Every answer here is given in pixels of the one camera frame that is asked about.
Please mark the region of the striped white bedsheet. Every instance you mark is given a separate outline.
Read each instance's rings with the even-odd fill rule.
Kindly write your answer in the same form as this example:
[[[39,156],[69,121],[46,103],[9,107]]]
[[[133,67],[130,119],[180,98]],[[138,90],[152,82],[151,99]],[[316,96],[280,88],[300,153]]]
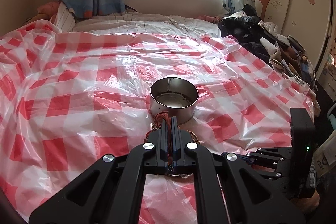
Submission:
[[[141,14],[129,12],[122,16],[94,16],[77,22],[73,32],[93,34],[148,33],[167,34],[200,38],[220,38],[221,31],[216,24],[201,19],[184,18],[178,15]]]

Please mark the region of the black clothes pile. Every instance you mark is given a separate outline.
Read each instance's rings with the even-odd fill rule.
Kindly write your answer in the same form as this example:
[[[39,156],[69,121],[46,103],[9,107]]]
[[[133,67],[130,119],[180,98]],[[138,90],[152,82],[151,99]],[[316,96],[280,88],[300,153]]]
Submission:
[[[221,36],[233,36],[247,51],[264,61],[278,73],[293,77],[299,84],[308,84],[316,92],[317,79],[304,47],[292,36],[278,33],[272,22],[264,22],[256,10],[244,8],[218,22]]]

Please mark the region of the round silver metal tin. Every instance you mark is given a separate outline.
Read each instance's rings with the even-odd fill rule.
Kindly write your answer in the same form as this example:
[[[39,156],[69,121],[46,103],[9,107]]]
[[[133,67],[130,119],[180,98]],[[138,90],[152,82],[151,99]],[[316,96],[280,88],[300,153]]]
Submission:
[[[189,81],[165,77],[150,87],[150,114],[167,111],[169,117],[177,117],[178,124],[184,124],[193,117],[198,98],[197,88]]]

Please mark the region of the striped pillow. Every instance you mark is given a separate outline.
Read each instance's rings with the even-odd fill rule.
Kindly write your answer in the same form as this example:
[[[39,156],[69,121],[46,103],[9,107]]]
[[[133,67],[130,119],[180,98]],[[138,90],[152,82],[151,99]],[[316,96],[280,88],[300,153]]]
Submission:
[[[53,32],[71,32],[75,27],[75,18],[63,2],[60,2],[56,14],[50,18]]]

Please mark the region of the red white checkered plastic sheet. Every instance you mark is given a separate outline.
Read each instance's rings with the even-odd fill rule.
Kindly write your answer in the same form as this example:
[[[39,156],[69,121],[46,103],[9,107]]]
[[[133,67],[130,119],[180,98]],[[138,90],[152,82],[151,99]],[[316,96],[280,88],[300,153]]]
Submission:
[[[203,35],[65,33],[45,20],[1,36],[1,188],[24,218],[106,153],[150,129],[150,87],[197,87],[184,128],[214,153],[290,145],[290,109],[314,113],[309,88],[237,41]]]

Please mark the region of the pink stuffed toy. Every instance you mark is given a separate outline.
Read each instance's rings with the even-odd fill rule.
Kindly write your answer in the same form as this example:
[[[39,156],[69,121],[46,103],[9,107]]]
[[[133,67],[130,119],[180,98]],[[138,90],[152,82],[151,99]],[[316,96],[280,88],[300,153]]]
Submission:
[[[41,5],[37,9],[37,14],[32,18],[26,20],[23,25],[27,25],[29,23],[35,22],[37,20],[48,20],[51,23],[54,23],[56,20],[56,15],[58,12],[58,8],[60,6],[60,1],[57,2],[48,2],[44,5]]]

